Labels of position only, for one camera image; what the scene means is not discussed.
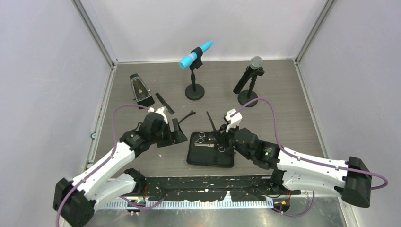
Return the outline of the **silver scissors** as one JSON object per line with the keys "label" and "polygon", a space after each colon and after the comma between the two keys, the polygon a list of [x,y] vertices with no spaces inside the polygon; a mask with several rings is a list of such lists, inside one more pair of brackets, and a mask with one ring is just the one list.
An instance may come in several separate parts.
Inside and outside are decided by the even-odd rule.
{"label": "silver scissors", "polygon": [[224,146],[224,139],[216,139],[216,146],[217,149],[220,153],[224,153],[225,152],[225,146]]}
{"label": "silver scissors", "polygon": [[194,145],[199,146],[199,147],[211,147],[212,148],[215,146],[214,140],[215,139],[213,137],[209,137],[206,135],[206,133],[200,132],[199,137],[194,142]]}

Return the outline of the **black zip tool case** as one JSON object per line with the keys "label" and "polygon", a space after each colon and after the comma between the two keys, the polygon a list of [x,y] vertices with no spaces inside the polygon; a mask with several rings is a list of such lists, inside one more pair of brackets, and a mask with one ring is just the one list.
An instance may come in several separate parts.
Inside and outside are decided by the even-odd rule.
{"label": "black zip tool case", "polygon": [[189,148],[186,162],[196,166],[213,166],[221,168],[232,168],[234,166],[234,150],[226,148],[224,153],[220,153],[216,146],[216,139],[210,132],[205,132],[207,136],[213,137],[214,147],[195,146],[194,142],[199,137],[200,132],[193,132],[189,139]]}

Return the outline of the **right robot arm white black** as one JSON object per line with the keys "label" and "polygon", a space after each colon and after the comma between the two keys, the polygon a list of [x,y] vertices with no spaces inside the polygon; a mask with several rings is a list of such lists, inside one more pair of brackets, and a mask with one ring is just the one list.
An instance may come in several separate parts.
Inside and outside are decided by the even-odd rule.
{"label": "right robot arm white black", "polygon": [[213,135],[224,148],[232,148],[259,168],[272,170],[269,185],[276,194],[307,190],[340,197],[360,208],[370,207],[372,177],[358,157],[333,160],[306,155],[263,141],[247,128],[226,129]]}

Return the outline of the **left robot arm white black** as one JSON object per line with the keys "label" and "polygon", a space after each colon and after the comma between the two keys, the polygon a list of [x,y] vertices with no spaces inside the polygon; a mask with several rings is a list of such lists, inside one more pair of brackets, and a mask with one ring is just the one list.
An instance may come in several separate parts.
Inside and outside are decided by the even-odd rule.
{"label": "left robot arm white black", "polygon": [[164,113],[148,113],[136,129],[125,132],[93,166],[71,180],[60,179],[53,199],[56,225],[59,226],[63,218],[72,227],[83,227],[106,203],[128,193],[141,195],[146,178],[139,171],[130,168],[111,181],[109,178],[153,144],[162,148],[186,142],[188,139],[178,120],[173,119],[172,123],[174,131]]}

